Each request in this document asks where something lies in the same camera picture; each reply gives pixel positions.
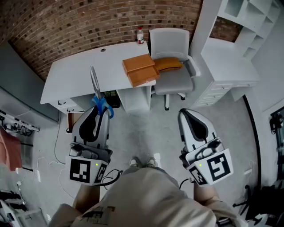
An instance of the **white sneaker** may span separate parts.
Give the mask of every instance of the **white sneaker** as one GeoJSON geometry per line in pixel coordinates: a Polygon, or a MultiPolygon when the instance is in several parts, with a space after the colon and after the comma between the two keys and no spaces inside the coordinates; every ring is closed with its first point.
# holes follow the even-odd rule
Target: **white sneaker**
{"type": "Polygon", "coordinates": [[[130,166],[136,166],[136,167],[139,167],[140,165],[140,160],[137,158],[137,157],[132,157],[129,161],[129,165],[130,166]]]}
{"type": "Polygon", "coordinates": [[[153,157],[149,158],[146,164],[146,167],[153,168],[156,166],[156,161],[153,157]]]}

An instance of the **blue scissors handle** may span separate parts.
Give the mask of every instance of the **blue scissors handle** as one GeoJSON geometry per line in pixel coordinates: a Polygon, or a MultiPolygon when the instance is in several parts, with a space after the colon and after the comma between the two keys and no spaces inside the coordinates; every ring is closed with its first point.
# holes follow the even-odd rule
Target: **blue scissors handle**
{"type": "Polygon", "coordinates": [[[97,108],[98,108],[98,111],[99,111],[99,115],[101,115],[103,113],[103,110],[105,108],[107,108],[110,112],[110,119],[113,118],[114,116],[114,110],[112,109],[112,107],[107,103],[106,99],[105,98],[102,98],[102,99],[98,99],[97,96],[94,96],[93,99],[92,99],[93,102],[96,103],[97,105],[97,108]]]}

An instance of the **chair armrest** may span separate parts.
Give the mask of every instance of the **chair armrest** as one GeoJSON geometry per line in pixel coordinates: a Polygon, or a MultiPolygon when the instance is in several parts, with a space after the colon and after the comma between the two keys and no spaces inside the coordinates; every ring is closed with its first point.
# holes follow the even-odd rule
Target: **chair armrest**
{"type": "Polygon", "coordinates": [[[184,64],[185,63],[188,64],[188,66],[189,66],[189,70],[190,70],[190,74],[191,74],[192,78],[201,75],[199,68],[197,67],[197,65],[195,64],[195,62],[194,62],[194,60],[191,56],[189,56],[189,55],[187,56],[187,60],[184,62],[184,64]]]}

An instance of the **brick wall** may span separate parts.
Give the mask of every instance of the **brick wall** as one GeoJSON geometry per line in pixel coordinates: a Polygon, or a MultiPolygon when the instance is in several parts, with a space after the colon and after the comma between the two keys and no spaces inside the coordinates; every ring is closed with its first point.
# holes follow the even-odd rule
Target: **brick wall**
{"type": "MultiPolygon", "coordinates": [[[[53,61],[96,47],[133,42],[135,31],[177,27],[192,37],[201,0],[1,0],[0,42],[9,41],[46,80],[53,61]]],[[[216,22],[213,37],[234,41],[235,24],[216,22]]]]}

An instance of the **gray floor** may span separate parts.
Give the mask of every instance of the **gray floor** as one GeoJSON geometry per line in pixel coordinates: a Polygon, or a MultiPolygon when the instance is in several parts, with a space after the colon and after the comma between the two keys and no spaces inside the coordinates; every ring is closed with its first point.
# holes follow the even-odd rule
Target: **gray floor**
{"type": "MultiPolygon", "coordinates": [[[[128,168],[129,159],[138,156],[142,161],[160,153],[161,165],[178,183],[188,178],[187,171],[179,160],[180,150],[183,148],[178,129],[178,111],[188,107],[186,100],[182,101],[178,95],[170,96],[170,110],[164,110],[164,97],[153,95],[151,110],[148,114],[127,115],[123,109],[115,109],[115,116],[110,122],[110,136],[108,145],[113,150],[108,171],[117,168],[128,168]]],[[[232,205],[241,201],[244,197],[244,186],[249,183],[254,185],[257,176],[256,145],[254,141],[251,122],[243,100],[233,101],[231,93],[225,95],[219,102],[210,107],[196,109],[212,121],[217,135],[222,139],[226,148],[230,149],[234,174],[216,184],[216,188],[222,200],[232,205]],[[253,167],[251,174],[244,175],[244,171],[253,167]]],[[[67,116],[62,115],[62,122],[56,144],[56,154],[60,161],[65,162],[65,156],[69,153],[71,135],[67,135],[67,116]]],[[[79,189],[79,185],[68,181],[65,166],[55,161],[54,146],[58,132],[58,125],[41,129],[34,133],[32,151],[27,151],[26,156],[32,157],[32,168],[40,172],[41,182],[34,179],[32,173],[21,170],[17,175],[10,173],[4,165],[0,166],[0,188],[14,189],[16,181],[22,181],[20,186],[24,199],[30,208],[41,207],[43,214],[52,216],[61,203],[72,204],[73,198],[79,189]]],[[[188,181],[182,186],[182,190],[193,196],[193,185],[188,181]]],[[[106,190],[101,187],[101,197],[106,190]]],[[[34,218],[35,226],[44,226],[44,222],[34,218]]]]}

